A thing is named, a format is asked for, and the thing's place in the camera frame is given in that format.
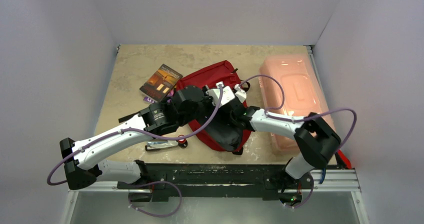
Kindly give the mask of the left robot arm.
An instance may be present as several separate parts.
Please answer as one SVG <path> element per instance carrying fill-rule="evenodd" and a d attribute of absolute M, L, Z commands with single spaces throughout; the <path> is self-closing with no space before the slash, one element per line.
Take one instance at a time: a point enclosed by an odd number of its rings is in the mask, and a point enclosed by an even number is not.
<path fill-rule="evenodd" d="M 107 158 L 128 147 L 154 140 L 179 142 L 203 131 L 210 125 L 219 109 L 236 100 L 229 86 L 218 83 L 216 88 L 201 89 L 187 86 L 173 96 L 120 120 L 120 124 L 97 136 L 75 141 L 65 138 L 59 142 L 65 183 L 70 190 L 80 190 L 97 181 L 112 180 L 146 187 L 149 175 L 137 161 L 108 162 Z M 189 122 L 206 118 L 204 124 L 191 134 L 168 138 Z"/>

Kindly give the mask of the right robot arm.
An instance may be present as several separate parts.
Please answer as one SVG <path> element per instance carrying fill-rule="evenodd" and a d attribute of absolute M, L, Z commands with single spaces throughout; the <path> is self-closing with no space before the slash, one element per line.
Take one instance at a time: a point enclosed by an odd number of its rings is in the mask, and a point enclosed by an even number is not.
<path fill-rule="evenodd" d="M 280 180 L 288 188 L 300 182 L 313 169 L 323 169 L 342 144 L 339 135 L 315 112 L 307 116 L 287 116 L 257 106 L 231 110 L 233 125 L 252 132 L 268 132 L 296 142 L 300 153 L 293 157 L 281 173 Z"/>

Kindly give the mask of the dark orange paperback book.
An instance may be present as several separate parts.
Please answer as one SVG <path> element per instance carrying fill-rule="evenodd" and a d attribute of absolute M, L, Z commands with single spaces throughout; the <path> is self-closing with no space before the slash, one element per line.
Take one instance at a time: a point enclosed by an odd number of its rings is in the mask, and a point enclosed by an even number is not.
<path fill-rule="evenodd" d="M 147 98 L 160 102 L 168 96 L 182 77 L 181 73 L 166 64 L 162 64 L 139 90 Z"/>

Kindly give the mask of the red backpack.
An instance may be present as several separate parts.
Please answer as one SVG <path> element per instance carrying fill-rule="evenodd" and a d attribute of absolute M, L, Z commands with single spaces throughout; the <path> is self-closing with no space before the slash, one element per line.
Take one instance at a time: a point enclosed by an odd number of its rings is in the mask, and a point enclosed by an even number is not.
<path fill-rule="evenodd" d="M 181 78 L 176 84 L 176 90 L 182 90 L 187 86 L 213 88 L 218 82 L 223 82 L 225 86 L 233 88 L 242 81 L 233 65 L 224 60 Z M 231 152 L 240 156 L 243 154 L 243 145 L 247 142 L 251 133 L 250 130 L 242 130 L 230 124 L 229 117 L 219 110 L 210 124 L 196 134 L 196 137 L 212 150 Z"/>

